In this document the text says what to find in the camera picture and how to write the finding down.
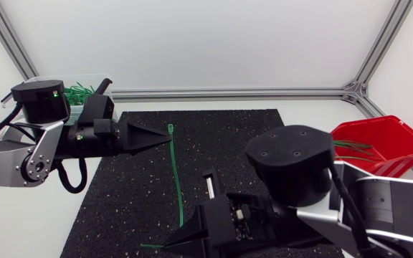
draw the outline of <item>black cylindrical motor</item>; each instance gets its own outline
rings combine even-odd
[[[245,153],[279,204],[309,206],[331,189],[328,167],[335,149],[329,133],[285,126],[250,140]]]
[[[67,120],[70,116],[61,80],[24,82],[11,91],[14,100],[23,104],[23,113],[28,123],[52,123]]]

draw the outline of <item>black mat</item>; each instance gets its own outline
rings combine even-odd
[[[208,199],[201,173],[215,167],[226,191],[266,194],[243,153],[247,141],[283,125],[277,110],[130,112],[121,119],[167,130],[174,145],[184,218]],[[163,244],[179,227],[179,206],[166,143],[136,156],[102,159],[62,257],[179,257],[140,244]],[[268,249],[242,257],[342,257],[329,245]]]

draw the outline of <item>aluminum frame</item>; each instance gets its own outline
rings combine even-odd
[[[413,0],[396,0],[379,35],[364,60],[357,76],[338,88],[272,88],[272,89],[217,89],[217,90],[116,90],[116,102],[150,101],[205,101],[205,100],[344,100],[355,105],[367,118],[385,115],[369,98],[368,83],[384,58],[401,25],[404,23]],[[24,79],[38,76],[27,52],[0,4],[0,40]]]

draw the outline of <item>green wire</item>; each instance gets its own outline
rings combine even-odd
[[[160,244],[141,244],[141,247],[149,247],[149,248],[163,248]]]
[[[168,133],[173,135],[173,132],[174,132],[174,127],[173,127],[172,124],[169,124],[168,125]],[[171,139],[171,141],[170,141],[170,152],[171,152],[171,164],[173,166],[173,174],[175,175],[176,190],[178,191],[179,227],[182,227],[183,224],[184,224],[183,199],[182,199],[182,196],[181,196],[181,187],[179,185],[178,169],[176,168],[174,139]]]

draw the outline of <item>red bin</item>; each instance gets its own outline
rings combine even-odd
[[[340,124],[331,133],[334,140],[352,140],[372,145],[373,156],[336,146],[337,156],[354,156],[374,161],[339,158],[376,176],[400,177],[413,166],[413,129],[388,115]]]

